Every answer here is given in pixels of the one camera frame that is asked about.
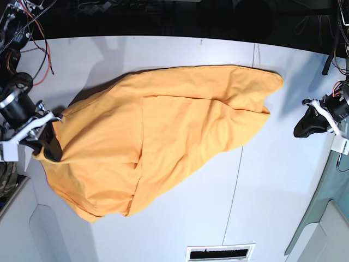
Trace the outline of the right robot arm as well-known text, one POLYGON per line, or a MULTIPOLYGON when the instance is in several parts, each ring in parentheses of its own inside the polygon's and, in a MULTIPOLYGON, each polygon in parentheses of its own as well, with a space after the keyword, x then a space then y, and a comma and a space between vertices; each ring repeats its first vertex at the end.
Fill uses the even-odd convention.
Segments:
POLYGON ((43 30, 38 19, 54 4, 43 7, 42 1, 9 1, 1 16, 1 162, 17 162, 19 145, 34 154, 42 152, 50 161, 61 160, 53 123, 62 117, 46 110, 43 101, 30 99, 35 78, 17 71, 23 48, 33 38, 33 27, 43 30))

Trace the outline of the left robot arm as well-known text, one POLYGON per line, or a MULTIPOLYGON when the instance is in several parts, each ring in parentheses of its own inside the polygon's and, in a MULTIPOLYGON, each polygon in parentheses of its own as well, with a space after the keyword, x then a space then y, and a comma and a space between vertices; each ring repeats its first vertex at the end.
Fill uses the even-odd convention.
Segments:
POLYGON ((294 128, 293 135, 296 138, 307 138, 315 133, 333 132, 338 123, 348 118, 348 68, 341 68, 336 56, 340 39, 344 41, 348 51, 348 1, 337 1, 335 6, 335 34, 321 74, 327 75, 330 65, 333 64, 346 79, 337 81, 331 94, 324 95, 320 100, 302 100, 302 105, 308 108, 294 128))

